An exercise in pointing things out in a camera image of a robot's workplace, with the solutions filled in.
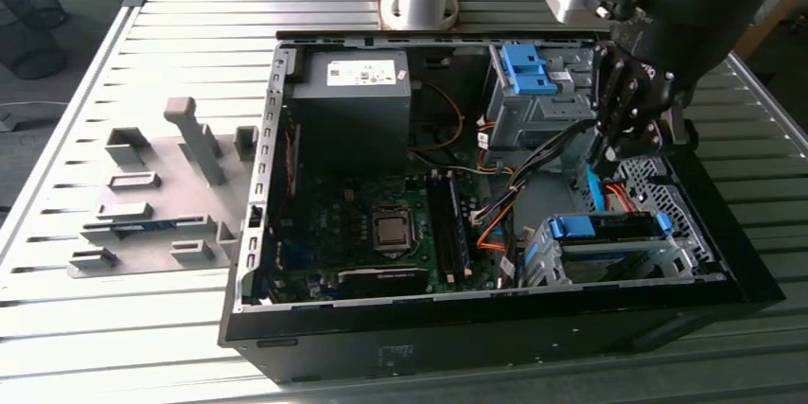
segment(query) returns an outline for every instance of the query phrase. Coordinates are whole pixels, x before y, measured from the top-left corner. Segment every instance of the blue drive bay latch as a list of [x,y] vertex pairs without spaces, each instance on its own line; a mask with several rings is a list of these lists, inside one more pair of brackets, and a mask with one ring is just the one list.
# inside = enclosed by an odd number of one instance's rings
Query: blue drive bay latch
[[558,92],[544,71],[546,61],[538,57],[532,44],[502,45],[502,61],[517,95],[554,95]]

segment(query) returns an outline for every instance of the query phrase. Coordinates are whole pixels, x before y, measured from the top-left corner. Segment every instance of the label sticker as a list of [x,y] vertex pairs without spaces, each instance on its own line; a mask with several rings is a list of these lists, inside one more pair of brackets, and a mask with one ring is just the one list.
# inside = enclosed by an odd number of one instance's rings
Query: label sticker
[[329,86],[394,85],[393,61],[333,61],[328,64]]
[[572,80],[568,71],[550,71],[546,73],[552,80]]
[[488,135],[484,132],[477,133],[477,146],[482,150],[488,150]]
[[513,278],[513,273],[516,272],[516,267],[513,267],[513,263],[508,260],[506,257],[502,256],[502,260],[500,260],[500,269],[508,275],[509,278]]

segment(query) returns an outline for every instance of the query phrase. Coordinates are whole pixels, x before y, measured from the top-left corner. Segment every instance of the slotted aluminum table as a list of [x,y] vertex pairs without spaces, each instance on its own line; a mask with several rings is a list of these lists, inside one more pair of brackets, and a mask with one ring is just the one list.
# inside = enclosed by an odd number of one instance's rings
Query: slotted aluminum table
[[[560,27],[537,0],[464,0],[462,10],[472,30]],[[168,96],[197,99],[214,132],[257,124],[281,29],[376,29],[373,4],[148,0],[121,8],[0,233],[4,402],[808,400],[808,142],[733,57],[704,78],[688,115],[788,300],[646,355],[280,389],[216,345],[225,269],[70,279],[65,261],[112,166],[110,126],[134,111],[162,122]]]

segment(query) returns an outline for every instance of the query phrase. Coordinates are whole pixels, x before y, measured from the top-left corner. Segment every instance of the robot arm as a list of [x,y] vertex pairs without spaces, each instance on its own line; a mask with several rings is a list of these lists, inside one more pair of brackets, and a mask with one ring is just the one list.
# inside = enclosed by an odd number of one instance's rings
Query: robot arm
[[766,0],[548,0],[562,22],[614,20],[597,43],[588,161],[610,177],[621,160],[697,144],[684,119],[701,76],[732,51]]

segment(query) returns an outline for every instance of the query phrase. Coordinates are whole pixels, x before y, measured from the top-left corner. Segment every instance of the circuit board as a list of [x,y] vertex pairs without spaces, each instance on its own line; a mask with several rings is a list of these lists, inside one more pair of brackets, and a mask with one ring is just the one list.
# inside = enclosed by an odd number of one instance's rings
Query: circuit board
[[[468,276],[446,282],[440,272],[426,178],[416,174],[328,182],[317,179],[300,186],[300,198],[309,203],[301,204],[305,209],[297,223],[304,229],[297,231],[297,239],[285,239],[280,245],[273,273],[273,293],[280,302],[344,298],[337,293],[337,275],[361,269],[425,270],[425,293],[493,289],[496,257],[489,251],[472,251]],[[454,178],[466,218],[478,204],[476,183],[470,174]],[[393,238],[401,242],[393,250],[380,244],[385,221],[408,229],[405,238]]]

